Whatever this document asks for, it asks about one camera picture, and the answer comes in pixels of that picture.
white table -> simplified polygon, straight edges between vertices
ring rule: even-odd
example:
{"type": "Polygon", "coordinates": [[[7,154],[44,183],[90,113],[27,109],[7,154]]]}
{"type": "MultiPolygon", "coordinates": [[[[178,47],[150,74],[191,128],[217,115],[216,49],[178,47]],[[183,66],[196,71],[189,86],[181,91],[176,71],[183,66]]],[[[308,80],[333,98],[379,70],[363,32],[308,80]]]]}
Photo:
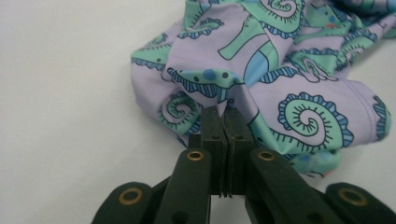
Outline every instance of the white table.
{"type": "MultiPolygon", "coordinates": [[[[130,53],[183,1],[0,1],[0,223],[90,223],[111,190],[168,177],[183,147],[134,103],[130,53]]],[[[396,42],[353,69],[396,111],[396,42]]],[[[320,190],[348,182],[396,210],[396,131],[343,151],[320,190]]],[[[242,197],[213,198],[211,223],[249,223],[242,197]]]]}

fabric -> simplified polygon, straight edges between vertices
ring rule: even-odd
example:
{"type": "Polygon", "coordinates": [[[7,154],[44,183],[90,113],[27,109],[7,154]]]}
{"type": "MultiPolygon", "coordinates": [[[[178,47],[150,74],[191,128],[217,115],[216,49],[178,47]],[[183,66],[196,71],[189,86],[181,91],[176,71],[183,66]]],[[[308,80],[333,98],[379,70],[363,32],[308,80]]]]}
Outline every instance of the fabric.
{"type": "Polygon", "coordinates": [[[132,54],[137,103],[182,143],[200,111],[237,108],[257,142],[325,176],[339,149],[383,139],[390,113],[347,79],[396,35],[396,1],[186,1],[184,18],[132,54]]]}

patterned fabric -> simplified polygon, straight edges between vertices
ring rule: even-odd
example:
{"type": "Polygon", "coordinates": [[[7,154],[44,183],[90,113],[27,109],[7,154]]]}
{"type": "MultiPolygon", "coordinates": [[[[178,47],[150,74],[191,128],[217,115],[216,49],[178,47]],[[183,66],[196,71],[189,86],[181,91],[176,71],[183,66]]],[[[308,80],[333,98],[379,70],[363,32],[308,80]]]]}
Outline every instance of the patterned fabric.
{"type": "Polygon", "coordinates": [[[187,0],[184,18],[132,54],[137,103],[182,142],[200,112],[237,108],[257,142],[325,176],[339,149],[383,139],[390,113],[347,79],[396,35],[396,1],[187,0]]]}

lavender cloth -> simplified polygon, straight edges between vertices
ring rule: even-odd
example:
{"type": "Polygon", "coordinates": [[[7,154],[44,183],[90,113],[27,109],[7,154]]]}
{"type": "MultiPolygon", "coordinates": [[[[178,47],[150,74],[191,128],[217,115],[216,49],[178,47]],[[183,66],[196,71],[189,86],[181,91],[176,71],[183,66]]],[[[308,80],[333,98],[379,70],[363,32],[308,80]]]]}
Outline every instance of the lavender cloth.
{"type": "Polygon", "coordinates": [[[389,131],[385,104],[347,74],[396,34],[395,11],[396,1],[187,0],[182,20],[132,54],[136,102],[185,144],[203,108],[237,108],[261,146],[325,176],[340,148],[389,131]]]}

crumpled cloth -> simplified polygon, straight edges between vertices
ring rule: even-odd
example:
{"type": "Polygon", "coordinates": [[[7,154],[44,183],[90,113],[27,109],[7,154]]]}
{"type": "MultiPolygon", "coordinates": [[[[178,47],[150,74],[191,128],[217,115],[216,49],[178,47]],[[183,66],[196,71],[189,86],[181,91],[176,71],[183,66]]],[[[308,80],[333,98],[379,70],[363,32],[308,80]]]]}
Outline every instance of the crumpled cloth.
{"type": "Polygon", "coordinates": [[[383,139],[390,113],[347,79],[396,35],[396,1],[187,0],[184,18],[132,54],[136,102],[187,144],[200,112],[237,108],[261,147],[325,176],[339,149],[383,139]]]}

